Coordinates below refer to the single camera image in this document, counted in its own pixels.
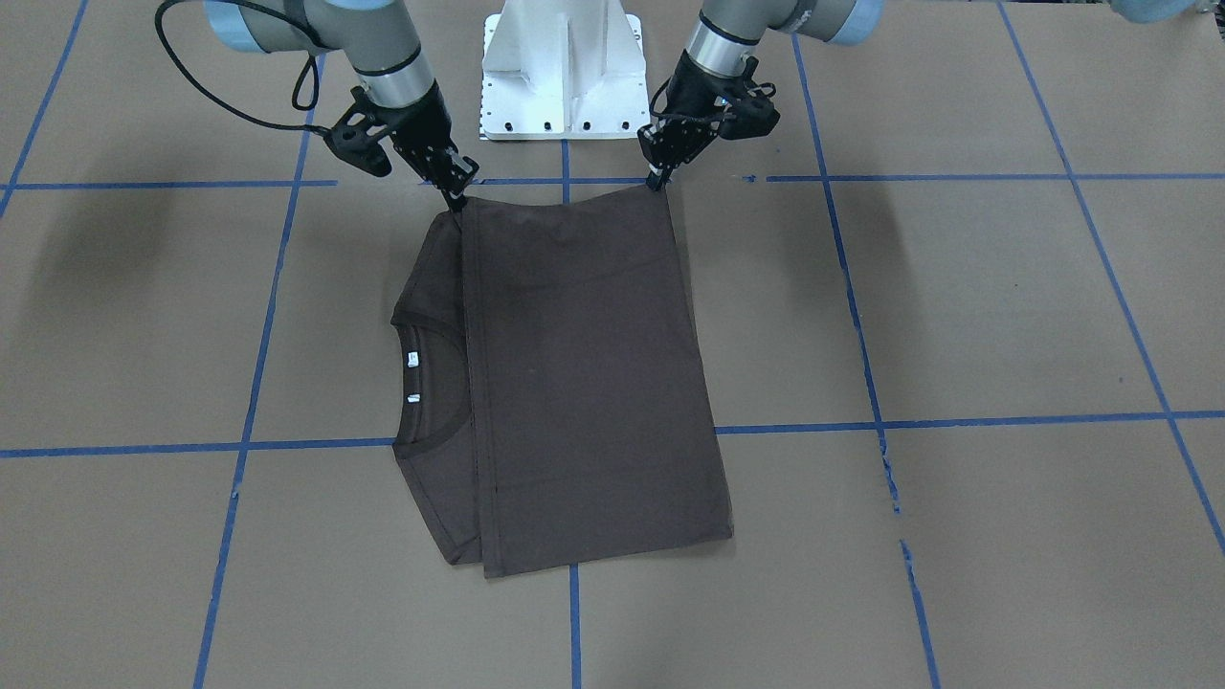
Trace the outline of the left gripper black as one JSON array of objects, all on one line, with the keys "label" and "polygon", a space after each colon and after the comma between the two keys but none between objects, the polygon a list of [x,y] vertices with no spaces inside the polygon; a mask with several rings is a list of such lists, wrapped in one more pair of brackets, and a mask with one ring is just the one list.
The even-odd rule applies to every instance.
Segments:
[{"label": "left gripper black", "polygon": [[638,129],[639,151],[649,173],[646,185],[660,191],[674,170],[696,161],[717,137],[736,139],[747,126],[744,75],[712,74],[682,51],[665,88],[660,123]]}]

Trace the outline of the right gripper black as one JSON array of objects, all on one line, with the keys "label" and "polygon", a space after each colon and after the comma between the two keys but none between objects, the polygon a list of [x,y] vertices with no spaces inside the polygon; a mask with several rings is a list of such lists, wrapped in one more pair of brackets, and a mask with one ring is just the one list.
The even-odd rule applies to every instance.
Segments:
[{"label": "right gripper black", "polygon": [[420,178],[430,178],[443,195],[447,208],[459,213],[466,208],[466,190],[477,178],[479,166],[456,150],[452,123],[437,82],[401,113],[390,139],[403,161]]}]

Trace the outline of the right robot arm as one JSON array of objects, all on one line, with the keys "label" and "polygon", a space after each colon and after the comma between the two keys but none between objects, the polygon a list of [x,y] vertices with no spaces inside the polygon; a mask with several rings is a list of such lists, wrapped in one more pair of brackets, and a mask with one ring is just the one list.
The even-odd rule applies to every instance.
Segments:
[{"label": "right robot arm", "polygon": [[318,129],[331,153],[372,177],[392,173],[390,141],[448,208],[464,208],[479,166],[452,140],[432,65],[403,1],[206,1],[206,18],[233,51],[345,54],[359,83],[339,121]]}]

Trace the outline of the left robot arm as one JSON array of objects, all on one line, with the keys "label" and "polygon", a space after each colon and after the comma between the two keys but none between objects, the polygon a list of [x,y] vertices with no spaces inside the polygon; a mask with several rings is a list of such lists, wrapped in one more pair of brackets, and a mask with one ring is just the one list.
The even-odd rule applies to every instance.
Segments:
[{"label": "left robot arm", "polygon": [[637,131],[660,191],[674,170],[692,163],[713,141],[766,137],[780,121],[777,87],[755,74],[768,32],[858,45],[880,25],[882,1],[704,1],[673,74],[649,101],[649,123]]}]

